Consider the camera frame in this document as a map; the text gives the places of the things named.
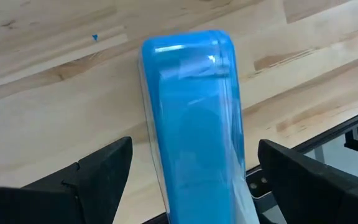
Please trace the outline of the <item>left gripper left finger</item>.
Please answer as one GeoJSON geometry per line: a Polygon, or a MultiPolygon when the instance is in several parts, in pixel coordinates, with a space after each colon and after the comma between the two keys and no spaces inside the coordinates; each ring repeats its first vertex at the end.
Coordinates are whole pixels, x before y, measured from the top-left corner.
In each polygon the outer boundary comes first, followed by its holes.
{"type": "Polygon", "coordinates": [[[21,188],[0,187],[0,223],[111,224],[128,180],[127,136],[21,188]]]}

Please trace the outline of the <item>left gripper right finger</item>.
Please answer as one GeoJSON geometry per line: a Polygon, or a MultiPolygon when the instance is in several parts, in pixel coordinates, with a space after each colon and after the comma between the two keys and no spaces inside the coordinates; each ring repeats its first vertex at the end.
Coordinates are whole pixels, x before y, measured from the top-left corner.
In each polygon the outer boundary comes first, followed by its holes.
{"type": "Polygon", "coordinates": [[[287,223],[358,224],[358,177],[266,139],[258,158],[287,223]]]}

